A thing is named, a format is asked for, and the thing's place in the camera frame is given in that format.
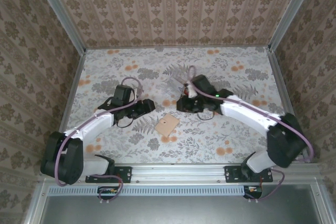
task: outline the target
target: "table surface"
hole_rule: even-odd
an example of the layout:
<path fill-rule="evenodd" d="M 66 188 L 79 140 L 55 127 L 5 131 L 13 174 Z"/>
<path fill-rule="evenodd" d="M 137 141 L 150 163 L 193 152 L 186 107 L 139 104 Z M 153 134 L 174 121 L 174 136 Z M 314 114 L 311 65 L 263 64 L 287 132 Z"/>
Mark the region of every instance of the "table surface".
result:
<path fill-rule="evenodd" d="M 141 81 L 141 99 L 152 99 L 155 111 L 84 143 L 86 153 L 99 153 L 116 163 L 239 163 L 264 148 L 265 138 L 240 121 L 219 114 L 201 121 L 196 114 L 176 111 L 180 91 L 172 78 L 186 80 L 190 65 L 218 90 L 231 90 L 261 109 L 283 113 L 265 47 L 87 50 L 68 129 L 89 118 L 113 96 L 116 85 L 131 76 Z M 134 81 L 125 84 L 136 87 Z M 180 123 L 163 137 L 154 128 L 167 113 Z M 127 123 L 124 119 L 120 126 Z"/>

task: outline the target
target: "metal base plate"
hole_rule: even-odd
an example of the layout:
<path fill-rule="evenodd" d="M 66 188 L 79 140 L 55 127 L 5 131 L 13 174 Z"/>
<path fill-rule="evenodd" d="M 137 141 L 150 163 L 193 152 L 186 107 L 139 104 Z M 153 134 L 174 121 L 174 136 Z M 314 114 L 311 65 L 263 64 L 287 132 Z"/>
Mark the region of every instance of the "metal base plate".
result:
<path fill-rule="evenodd" d="M 240 165 L 232 165 L 232 166 L 225 166 L 225 179 L 227 183 L 259 183 L 260 178 L 263 180 L 262 182 L 273 182 L 273 177 L 270 169 L 263 170 L 261 173 L 256 174 L 251 180 L 247 181 L 246 179 L 242 178 L 241 171 L 242 168 Z"/>
<path fill-rule="evenodd" d="M 114 168 L 114 174 L 122 179 L 124 184 L 130 183 L 132 178 L 132 167 L 131 166 L 116 166 Z M 86 183 L 119 183 L 116 178 L 96 178 L 93 176 L 87 176 L 85 178 Z"/>

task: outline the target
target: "purple cable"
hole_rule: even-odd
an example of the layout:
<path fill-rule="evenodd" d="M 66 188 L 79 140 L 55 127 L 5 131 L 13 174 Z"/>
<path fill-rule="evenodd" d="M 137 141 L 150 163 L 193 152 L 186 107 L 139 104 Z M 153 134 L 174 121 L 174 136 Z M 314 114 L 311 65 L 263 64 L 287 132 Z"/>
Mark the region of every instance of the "purple cable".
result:
<path fill-rule="evenodd" d="M 245 195 L 247 195 L 248 197 L 250 197 L 251 200 L 254 200 L 254 201 L 260 201 L 260 200 L 267 199 L 267 198 L 270 197 L 272 194 L 274 194 L 274 193 L 279 189 L 279 187 L 281 186 L 282 182 L 284 182 L 284 180 L 285 180 L 285 174 L 284 174 L 282 171 L 280 171 L 280 170 L 276 170 L 276 169 L 273 169 L 273 168 L 271 168 L 271 169 L 272 169 L 274 172 L 276 172 L 276 173 L 281 173 L 281 174 L 282 174 L 282 178 L 281 178 L 279 184 L 276 186 L 276 188 L 274 188 L 273 191 L 271 191 L 268 195 L 266 195 L 266 196 L 263 197 L 263 198 L 255 199 L 252 195 L 245 193 Z"/>
<path fill-rule="evenodd" d="M 122 81 L 121 81 L 121 84 L 124 83 L 124 81 L 126 80 L 135 80 L 137 83 L 138 83 L 138 88 L 137 88 L 137 98 L 134 99 L 133 102 L 131 102 L 130 104 L 127 104 L 125 106 L 121 106 L 121 107 L 118 107 L 118 108 L 114 108 L 114 109 L 111 109 L 111 110 L 106 110 L 104 112 L 100 112 L 99 114 L 87 119 L 85 122 L 83 122 L 76 130 L 74 130 L 73 132 L 71 132 L 69 135 L 67 135 L 67 137 L 64 139 L 64 141 L 62 142 L 60 148 L 59 148 L 59 151 L 57 153 L 57 157 L 56 157 L 56 161 L 55 161 L 55 181 L 56 181 L 56 184 L 59 185 L 59 186 L 66 186 L 67 184 L 64 183 L 62 184 L 60 182 L 60 180 L 58 179 L 58 165 L 59 165 L 59 160 L 61 158 L 61 154 L 62 154 L 62 151 L 64 149 L 64 146 L 67 144 L 67 142 L 69 141 L 69 139 L 77 132 L 77 131 L 80 131 L 82 128 L 84 128 L 86 125 L 88 125 L 90 122 L 92 122 L 93 120 L 95 120 L 96 118 L 102 116 L 102 115 L 105 115 L 105 114 L 108 114 L 110 112 L 114 112 L 114 111 L 118 111 L 118 110 L 122 110 L 122 109 L 125 109 L 125 108 L 128 108 L 130 106 L 132 106 L 133 104 L 137 103 L 140 99 L 140 96 L 142 94 L 142 85 L 140 83 L 140 81 L 137 79 L 137 78 L 134 78 L 134 77 L 126 77 L 124 78 Z"/>
<path fill-rule="evenodd" d="M 191 76 L 191 69 L 194 69 L 194 74 Z M 259 111 L 255 108 L 253 108 L 252 106 L 250 105 L 247 105 L 247 104 L 244 104 L 244 103 L 240 103 L 239 101 L 236 101 L 236 100 L 233 100 L 233 99 L 228 99 L 228 98 L 222 98 L 222 97 L 214 97 L 213 95 L 209 95 L 207 93 L 204 93 L 203 91 L 199 90 L 195 85 L 194 83 L 191 81 L 196 75 L 196 68 L 195 66 L 190 66 L 189 67 L 189 71 L 188 71 L 188 81 L 190 82 L 191 86 L 194 88 L 194 90 L 201 94 L 201 95 L 204 95 L 205 97 L 209 97 L 209 98 L 212 98 L 212 99 L 217 99 L 217 100 L 222 100 L 222 101 L 227 101 L 227 102 L 232 102 L 232 103 L 236 103 L 236 104 L 239 104 L 243 107 L 246 107 L 260 115 L 263 115 L 264 117 L 266 118 L 269 118 L 279 124 L 281 124 L 283 127 L 289 129 L 290 131 L 294 132 L 295 134 L 297 134 L 304 142 L 305 144 L 308 146 L 308 149 L 309 149 L 309 157 L 307 159 L 301 159 L 299 161 L 310 161 L 314 158 L 314 150 L 313 150 L 313 147 L 311 146 L 310 142 L 308 141 L 308 139 L 306 139 L 306 137 L 304 135 L 302 135 L 300 132 L 298 132 L 296 129 L 294 129 L 293 127 L 289 126 L 288 124 L 282 122 L 281 120 L 273 117 L 273 116 L 270 116 L 268 115 L 267 113 L 265 112 L 262 112 L 262 111 Z"/>
<path fill-rule="evenodd" d="M 114 175 L 91 175 L 92 177 L 97 177 L 97 178 L 116 178 L 117 180 L 119 180 L 120 182 L 120 187 L 119 187 L 119 190 L 117 191 L 117 193 L 111 198 L 109 199 L 108 201 L 112 201 L 114 199 L 116 199 L 118 197 L 118 195 L 121 193 L 121 190 L 124 186 L 124 182 L 122 181 L 121 178 L 119 178 L 118 176 L 114 176 Z M 107 200 L 104 200 L 101 198 L 101 193 L 103 191 L 107 191 L 107 190 L 110 190 L 111 188 L 101 188 L 100 191 L 99 191 L 99 194 L 98 194 L 98 198 L 102 201 L 107 201 Z"/>

